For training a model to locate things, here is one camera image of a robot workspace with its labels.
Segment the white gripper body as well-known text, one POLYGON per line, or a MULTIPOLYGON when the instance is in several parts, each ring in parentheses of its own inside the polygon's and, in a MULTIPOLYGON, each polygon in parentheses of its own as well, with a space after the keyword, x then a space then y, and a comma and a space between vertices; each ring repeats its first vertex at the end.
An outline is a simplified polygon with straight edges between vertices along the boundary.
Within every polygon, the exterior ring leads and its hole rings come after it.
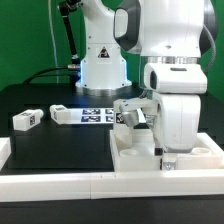
POLYGON ((197 95, 159 94, 152 99, 158 103, 152 132, 165 152, 188 153, 195 146, 201 101, 197 95))

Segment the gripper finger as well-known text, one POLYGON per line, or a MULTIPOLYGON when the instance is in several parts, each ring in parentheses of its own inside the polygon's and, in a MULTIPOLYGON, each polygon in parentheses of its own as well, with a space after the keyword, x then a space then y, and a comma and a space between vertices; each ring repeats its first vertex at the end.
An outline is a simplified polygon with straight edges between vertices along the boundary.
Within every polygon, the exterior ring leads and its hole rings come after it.
POLYGON ((176 169, 177 155, 175 153, 164 153, 161 159, 161 168, 171 171, 176 169))

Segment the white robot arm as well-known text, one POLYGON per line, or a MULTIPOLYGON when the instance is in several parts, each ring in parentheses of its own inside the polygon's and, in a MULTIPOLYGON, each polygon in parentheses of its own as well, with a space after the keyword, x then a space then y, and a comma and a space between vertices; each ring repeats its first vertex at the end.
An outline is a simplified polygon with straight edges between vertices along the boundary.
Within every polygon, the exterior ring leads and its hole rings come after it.
POLYGON ((123 0, 109 12, 101 0, 81 0, 86 55, 80 91, 112 95, 131 83, 122 52, 140 57, 139 98, 114 103, 110 133, 117 171, 198 169, 196 149, 207 79, 198 63, 204 0, 123 0))

